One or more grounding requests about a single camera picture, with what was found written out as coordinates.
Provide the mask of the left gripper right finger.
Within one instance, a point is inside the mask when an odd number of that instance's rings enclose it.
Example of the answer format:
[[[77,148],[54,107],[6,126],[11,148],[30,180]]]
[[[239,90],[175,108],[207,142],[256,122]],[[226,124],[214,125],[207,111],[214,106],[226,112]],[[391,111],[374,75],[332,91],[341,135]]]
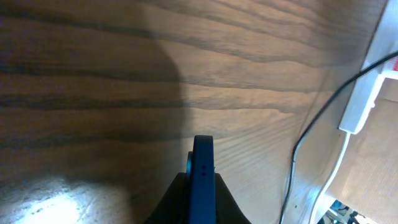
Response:
[[[250,224],[219,173],[215,174],[216,224]]]

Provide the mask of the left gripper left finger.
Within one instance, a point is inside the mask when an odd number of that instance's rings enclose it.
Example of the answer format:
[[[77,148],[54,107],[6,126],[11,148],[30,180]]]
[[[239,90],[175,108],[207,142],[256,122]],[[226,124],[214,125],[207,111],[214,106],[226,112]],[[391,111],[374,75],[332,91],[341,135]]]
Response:
[[[187,214],[186,173],[179,172],[145,224],[183,224]]]

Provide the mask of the Galaxy smartphone blue screen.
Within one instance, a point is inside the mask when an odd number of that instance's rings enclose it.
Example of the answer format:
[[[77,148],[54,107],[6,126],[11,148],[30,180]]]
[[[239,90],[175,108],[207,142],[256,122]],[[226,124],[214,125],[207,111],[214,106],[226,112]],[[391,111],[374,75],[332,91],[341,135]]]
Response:
[[[213,137],[196,135],[188,153],[187,223],[215,224],[215,167]]]

